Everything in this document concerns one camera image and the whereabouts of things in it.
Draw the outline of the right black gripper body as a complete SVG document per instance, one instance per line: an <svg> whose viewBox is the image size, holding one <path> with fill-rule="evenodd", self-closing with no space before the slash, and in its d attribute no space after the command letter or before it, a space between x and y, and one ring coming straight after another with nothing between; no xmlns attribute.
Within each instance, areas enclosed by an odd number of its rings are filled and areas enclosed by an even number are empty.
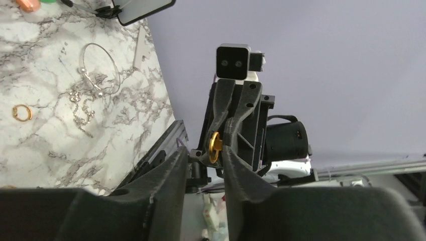
<svg viewBox="0 0 426 241"><path fill-rule="evenodd" d="M257 171L261 164L268 110L274 97L262 93L262 84L217 81L212 84L197 149L190 156L207 167L223 168L232 153Z"/></svg>

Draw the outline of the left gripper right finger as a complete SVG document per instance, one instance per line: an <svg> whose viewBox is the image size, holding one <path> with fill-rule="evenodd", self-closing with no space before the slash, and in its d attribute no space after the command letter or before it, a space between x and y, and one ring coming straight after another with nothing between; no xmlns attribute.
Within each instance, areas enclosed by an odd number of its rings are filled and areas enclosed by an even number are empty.
<svg viewBox="0 0 426 241"><path fill-rule="evenodd" d="M235 151L222 151L230 240L425 240L425 228L396 191L276 188Z"/></svg>

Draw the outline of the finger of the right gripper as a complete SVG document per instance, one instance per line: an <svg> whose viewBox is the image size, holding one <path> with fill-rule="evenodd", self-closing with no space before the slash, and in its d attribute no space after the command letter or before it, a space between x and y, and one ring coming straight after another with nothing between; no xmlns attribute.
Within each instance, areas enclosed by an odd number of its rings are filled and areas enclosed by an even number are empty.
<svg viewBox="0 0 426 241"><path fill-rule="evenodd" d="M256 107L262 93L262 84L255 81L245 81L242 85L241 96L235 108L234 115L225 123L225 149L253 149L257 137Z"/></svg>
<svg viewBox="0 0 426 241"><path fill-rule="evenodd" d="M234 115L232 110L236 81L218 79L212 84L205 124L203 125L203 155L216 157L224 149L224 129L226 121Z"/></svg>

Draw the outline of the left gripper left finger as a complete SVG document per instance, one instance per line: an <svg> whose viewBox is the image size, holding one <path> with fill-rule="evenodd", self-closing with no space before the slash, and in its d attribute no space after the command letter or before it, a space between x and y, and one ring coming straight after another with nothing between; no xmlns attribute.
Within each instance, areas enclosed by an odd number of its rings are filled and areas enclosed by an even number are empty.
<svg viewBox="0 0 426 241"><path fill-rule="evenodd" d="M179 240L188 152L108 196L85 189L2 189L1 240Z"/></svg>

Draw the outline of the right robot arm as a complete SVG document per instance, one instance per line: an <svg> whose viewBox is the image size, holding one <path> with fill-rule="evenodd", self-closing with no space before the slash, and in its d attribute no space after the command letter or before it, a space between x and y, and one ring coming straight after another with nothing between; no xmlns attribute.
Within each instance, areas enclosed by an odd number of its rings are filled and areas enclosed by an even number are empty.
<svg viewBox="0 0 426 241"><path fill-rule="evenodd" d="M211 179L207 169L214 168L223 176L226 153L235 154L259 176L278 172L278 182L308 176L310 168L290 172L281 161L308 162L311 149L306 129L293 115L281 115L282 122L269 125L275 97L262 93L262 84L255 81L220 79L214 82L197 149L190 152L191 176L187 186L202 188Z"/></svg>

